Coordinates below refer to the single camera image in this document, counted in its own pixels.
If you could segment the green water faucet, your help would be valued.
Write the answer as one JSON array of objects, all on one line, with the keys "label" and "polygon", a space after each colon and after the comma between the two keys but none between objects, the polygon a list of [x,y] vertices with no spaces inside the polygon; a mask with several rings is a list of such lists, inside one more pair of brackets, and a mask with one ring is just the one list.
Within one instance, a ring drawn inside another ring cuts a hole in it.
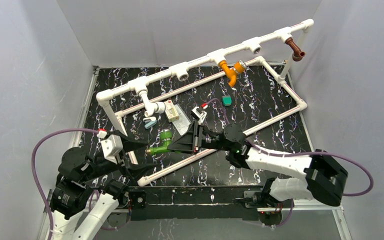
[{"label": "green water faucet", "polygon": [[157,147],[149,147],[146,149],[146,153],[150,156],[157,154],[164,154],[170,152],[169,145],[173,141],[173,133],[169,129],[165,129],[159,133],[160,145]]}]

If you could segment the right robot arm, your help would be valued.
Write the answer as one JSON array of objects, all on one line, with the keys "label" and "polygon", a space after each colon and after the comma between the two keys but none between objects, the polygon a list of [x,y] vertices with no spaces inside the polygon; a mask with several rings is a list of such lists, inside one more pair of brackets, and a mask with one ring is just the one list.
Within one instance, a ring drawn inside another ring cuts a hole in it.
[{"label": "right robot arm", "polygon": [[168,145],[170,152],[197,154],[201,149],[226,151],[236,168],[268,170],[286,175],[269,178],[257,197],[268,207],[289,199],[315,199],[331,207],[341,204],[348,172],[327,152],[288,153],[250,143],[240,126],[228,124],[220,132],[194,121],[187,132]]}]

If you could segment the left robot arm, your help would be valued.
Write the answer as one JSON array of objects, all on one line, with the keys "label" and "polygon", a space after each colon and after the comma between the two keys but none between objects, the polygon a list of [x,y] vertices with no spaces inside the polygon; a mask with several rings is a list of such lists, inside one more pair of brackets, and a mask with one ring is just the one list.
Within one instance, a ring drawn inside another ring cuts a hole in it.
[{"label": "left robot arm", "polygon": [[49,203],[49,240],[91,240],[116,208],[131,210],[129,195],[133,187],[116,179],[99,187],[100,196],[82,223],[79,220],[95,189],[91,180],[119,171],[131,181],[137,181],[155,164],[134,164],[124,159],[126,152],[147,146],[147,142],[126,136],[119,130],[106,131],[82,128],[101,139],[101,150],[94,156],[81,147],[72,147],[62,155],[58,180]]}]

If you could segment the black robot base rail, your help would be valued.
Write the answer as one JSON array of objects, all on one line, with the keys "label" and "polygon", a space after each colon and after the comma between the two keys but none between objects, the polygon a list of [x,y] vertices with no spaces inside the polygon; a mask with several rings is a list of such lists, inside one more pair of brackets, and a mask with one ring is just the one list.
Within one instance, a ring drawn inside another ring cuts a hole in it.
[{"label": "black robot base rail", "polygon": [[261,186],[162,186],[129,187],[124,209],[131,220],[242,219],[266,226],[282,222],[290,202],[266,200]]}]

